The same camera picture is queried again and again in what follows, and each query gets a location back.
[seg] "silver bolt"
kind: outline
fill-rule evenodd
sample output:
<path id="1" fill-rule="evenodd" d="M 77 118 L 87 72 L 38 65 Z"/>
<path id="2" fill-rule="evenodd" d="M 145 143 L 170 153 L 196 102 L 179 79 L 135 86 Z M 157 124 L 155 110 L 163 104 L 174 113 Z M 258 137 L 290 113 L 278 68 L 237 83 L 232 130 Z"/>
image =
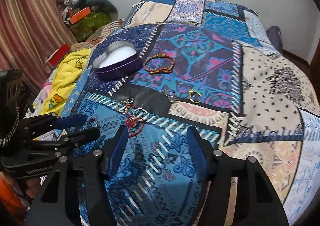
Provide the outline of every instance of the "silver bolt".
<path id="1" fill-rule="evenodd" d="M 251 163 L 255 163 L 257 161 L 257 159 L 254 156 L 249 156 L 248 157 L 249 162 Z"/>
<path id="2" fill-rule="evenodd" d="M 97 150 L 93 151 L 93 155 L 95 155 L 95 156 L 99 156 L 101 154 L 102 154 L 102 151 L 100 149 L 97 149 Z"/>
<path id="3" fill-rule="evenodd" d="M 216 150 L 213 151 L 213 154 L 215 156 L 221 156 L 222 155 L 222 151 L 220 149 L 216 149 Z"/>
<path id="4" fill-rule="evenodd" d="M 59 162 L 64 163 L 67 160 L 66 156 L 59 157 Z"/>

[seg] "yellow cloth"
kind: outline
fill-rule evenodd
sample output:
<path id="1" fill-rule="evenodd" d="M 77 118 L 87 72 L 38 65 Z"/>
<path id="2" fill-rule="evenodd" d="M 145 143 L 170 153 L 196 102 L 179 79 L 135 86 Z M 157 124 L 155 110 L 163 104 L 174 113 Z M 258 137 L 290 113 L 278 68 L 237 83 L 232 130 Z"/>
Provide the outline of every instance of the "yellow cloth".
<path id="1" fill-rule="evenodd" d="M 82 49 L 71 52 L 59 64 L 52 81 L 52 91 L 47 97 L 41 111 L 41 115 L 55 112 L 57 115 L 61 111 L 70 96 L 76 82 L 81 75 L 91 49 Z"/>

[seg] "black and white braided cord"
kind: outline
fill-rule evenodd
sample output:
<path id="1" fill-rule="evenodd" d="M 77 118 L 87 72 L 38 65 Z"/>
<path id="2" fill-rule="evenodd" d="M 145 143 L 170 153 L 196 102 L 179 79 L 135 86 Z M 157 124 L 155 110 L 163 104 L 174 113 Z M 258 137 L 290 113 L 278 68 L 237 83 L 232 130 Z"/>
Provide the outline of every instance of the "black and white braided cord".
<path id="1" fill-rule="evenodd" d="M 0 139 L 0 147 L 6 147 L 8 145 L 11 138 L 13 137 L 13 134 L 15 133 L 15 131 L 17 129 L 18 123 L 19 123 L 19 111 L 17 110 L 17 117 L 16 117 L 16 120 L 15 120 L 12 128 L 10 129 L 9 133 L 7 134 L 7 136 L 5 138 Z"/>

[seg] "patchwork quilt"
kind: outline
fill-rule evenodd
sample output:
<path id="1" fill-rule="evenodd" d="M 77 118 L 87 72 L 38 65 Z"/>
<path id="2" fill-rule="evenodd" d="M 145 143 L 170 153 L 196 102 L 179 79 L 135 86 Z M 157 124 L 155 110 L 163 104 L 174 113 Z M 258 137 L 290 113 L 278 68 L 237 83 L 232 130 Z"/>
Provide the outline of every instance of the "patchwork quilt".
<path id="1" fill-rule="evenodd" d="M 114 41 L 132 43 L 141 59 L 158 53 L 175 59 L 170 74 L 140 69 L 119 80 L 100 81 L 92 62 Z M 154 59 L 149 68 L 167 66 Z M 188 91 L 202 94 L 188 100 Z M 178 101 L 166 103 L 174 91 Z M 139 95 L 144 95 L 142 103 Z M 141 0 L 120 29 L 99 43 L 66 103 L 62 116 L 82 113 L 100 124 L 101 137 L 75 149 L 83 156 L 113 138 L 126 116 L 119 101 L 134 98 L 149 115 L 129 139 L 121 165 L 105 188 L 118 226 L 196 225 L 207 182 L 196 173 L 186 140 L 194 125 L 212 149 L 231 157 L 257 158 L 283 203 L 290 225 L 320 186 L 320 108 L 307 76 L 271 44 L 258 14 L 219 0 Z M 163 101 L 148 101 L 162 97 Z M 79 177 L 79 190 L 84 191 Z M 236 201 L 232 179 L 225 225 Z M 84 195 L 79 196 L 84 224 Z"/>

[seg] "curtain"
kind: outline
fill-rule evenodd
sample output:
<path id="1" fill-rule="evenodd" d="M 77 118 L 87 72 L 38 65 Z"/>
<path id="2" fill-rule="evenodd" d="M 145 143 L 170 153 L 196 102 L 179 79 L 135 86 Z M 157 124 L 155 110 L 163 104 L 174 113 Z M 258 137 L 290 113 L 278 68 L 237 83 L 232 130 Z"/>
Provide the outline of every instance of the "curtain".
<path id="1" fill-rule="evenodd" d="M 62 21 L 63 0 L 0 0 L 0 70 L 22 69 L 37 93 L 49 77 L 45 61 L 76 40 Z"/>

